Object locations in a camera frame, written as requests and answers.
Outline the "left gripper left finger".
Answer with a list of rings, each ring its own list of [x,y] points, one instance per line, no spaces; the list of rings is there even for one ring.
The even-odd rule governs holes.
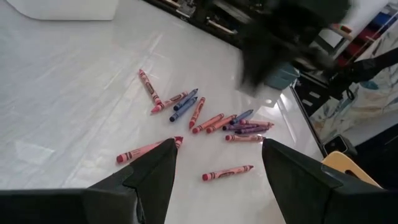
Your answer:
[[[174,186],[177,140],[169,138],[88,188],[89,223],[164,223]]]

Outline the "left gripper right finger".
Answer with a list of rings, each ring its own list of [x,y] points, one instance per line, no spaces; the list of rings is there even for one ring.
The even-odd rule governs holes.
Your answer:
[[[317,161],[265,139],[262,160],[286,223],[397,223],[397,192],[341,152]]]

